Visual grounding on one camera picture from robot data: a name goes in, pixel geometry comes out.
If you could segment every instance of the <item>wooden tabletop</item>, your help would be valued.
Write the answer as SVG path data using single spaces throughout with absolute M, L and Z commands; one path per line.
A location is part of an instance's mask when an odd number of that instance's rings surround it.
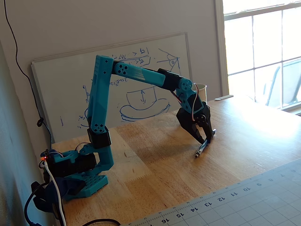
M 176 112 L 110 129 L 115 164 L 103 172 L 109 184 L 65 203 L 67 224 L 129 223 L 301 157 L 301 117 L 235 97 L 208 105 L 216 134 L 197 159 L 200 144 L 181 128 Z M 53 148 L 74 150 L 79 142 L 88 137 Z

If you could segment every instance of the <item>cutting mat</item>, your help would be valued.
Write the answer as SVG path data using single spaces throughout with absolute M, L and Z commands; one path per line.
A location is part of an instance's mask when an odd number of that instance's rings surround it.
M 127 225 L 301 226 L 301 159 Z

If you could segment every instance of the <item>cup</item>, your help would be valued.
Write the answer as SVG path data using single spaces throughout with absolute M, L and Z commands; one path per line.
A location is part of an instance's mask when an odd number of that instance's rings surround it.
M 197 86 L 198 86 L 199 98 L 201 98 L 201 100 L 205 101 L 207 104 L 207 85 L 197 83 Z M 192 85 L 192 87 L 193 87 L 192 90 L 196 91 L 196 87 L 194 85 Z

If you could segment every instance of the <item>blue marker drawing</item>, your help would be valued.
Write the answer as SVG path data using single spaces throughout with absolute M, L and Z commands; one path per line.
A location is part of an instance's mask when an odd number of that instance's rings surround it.
M 85 90 L 86 93 L 86 103 L 89 104 L 90 101 L 90 93 L 87 92 L 87 88 L 85 85 L 83 85 L 83 89 Z M 79 115 L 79 120 L 78 120 L 78 128 L 82 128 L 82 127 L 89 127 L 88 126 L 88 122 L 87 122 L 87 112 L 88 112 L 88 107 L 86 108 L 86 110 L 84 111 L 83 115 Z
M 160 51 L 166 53 L 166 57 L 167 57 L 167 60 L 161 60 L 161 61 L 157 61 L 157 63 L 161 63 L 161 62 L 168 62 L 169 65 L 171 66 L 171 69 L 170 71 L 173 70 L 174 66 L 177 65 L 177 67 L 179 68 L 180 70 L 180 63 L 179 63 L 179 57 L 176 57 L 176 56 L 173 56 L 171 55 L 170 53 L 166 52 L 166 51 L 163 51 L 159 48 Z
M 86 92 L 86 96 L 87 96 L 87 98 L 86 98 L 86 102 L 87 102 L 87 103 L 89 103 L 89 97 L 90 97 L 90 93 L 89 93 L 89 92 L 87 92 L 87 88 L 86 88 L 86 86 L 85 86 L 85 85 L 83 85 L 83 89 L 85 90 L 85 92 Z
M 119 86 L 120 83 L 122 83 L 122 82 L 128 82 L 128 79 L 127 79 L 127 78 L 117 79 L 117 80 L 115 80 L 115 81 L 111 81 L 111 82 L 110 82 L 110 85 L 111 85 L 111 86 Z
M 140 100 L 145 104 L 146 100 L 144 100 L 143 94 L 145 94 L 145 92 L 143 90 L 141 90 L 142 100 L 141 99 Z
M 157 99 L 155 87 L 127 92 L 128 105 L 120 109 L 121 118 L 125 121 L 138 121 L 166 113 L 169 101 L 165 98 Z
M 155 50 L 157 51 L 157 55 L 151 56 L 148 48 L 141 45 L 138 48 L 132 49 L 132 52 L 118 53 L 116 55 L 111 55 L 111 57 L 116 61 L 122 61 L 138 67 L 145 67 L 151 63 L 159 63 L 162 64 L 162 68 L 166 68 L 175 73 L 180 72 L 179 74 L 181 74 L 179 57 L 172 55 L 160 48 Z M 111 80 L 110 86 L 119 87 L 129 80 L 130 79 L 125 77 L 118 78 L 114 81 Z M 87 111 L 90 101 L 90 93 L 87 91 L 86 86 L 83 85 L 82 88 L 85 90 L 85 101 L 87 108 L 82 115 L 79 115 L 78 128 L 80 129 L 88 127 Z M 146 89 L 127 92 L 127 103 L 118 103 L 117 108 L 119 109 L 122 121 L 125 122 L 137 121 L 166 113 L 170 108 L 170 104 L 169 101 L 165 98 L 157 99 L 156 88 L 155 86 L 151 86 Z

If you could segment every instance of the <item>teal robotic arm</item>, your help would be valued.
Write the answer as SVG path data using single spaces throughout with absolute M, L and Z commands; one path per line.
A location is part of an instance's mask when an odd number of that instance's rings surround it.
M 198 91 L 191 89 L 192 82 L 189 79 L 164 69 L 153 71 L 114 61 L 109 57 L 96 56 L 87 113 L 89 124 L 87 132 L 91 143 L 84 145 L 79 152 L 77 150 L 65 152 L 63 157 L 49 151 L 45 152 L 49 169 L 54 177 L 63 178 L 62 186 L 66 190 L 64 198 L 67 200 L 89 197 L 108 184 L 107 177 L 98 174 L 109 170 L 114 164 L 110 134 L 105 126 L 112 74 L 171 91 L 181 105 L 177 113 L 180 125 L 202 146 L 209 144 L 214 134 L 210 122 L 210 109 L 206 102 L 202 102 L 199 98 Z M 196 125 L 203 128 L 205 140 Z M 99 155 L 98 163 L 95 160 L 95 153 Z

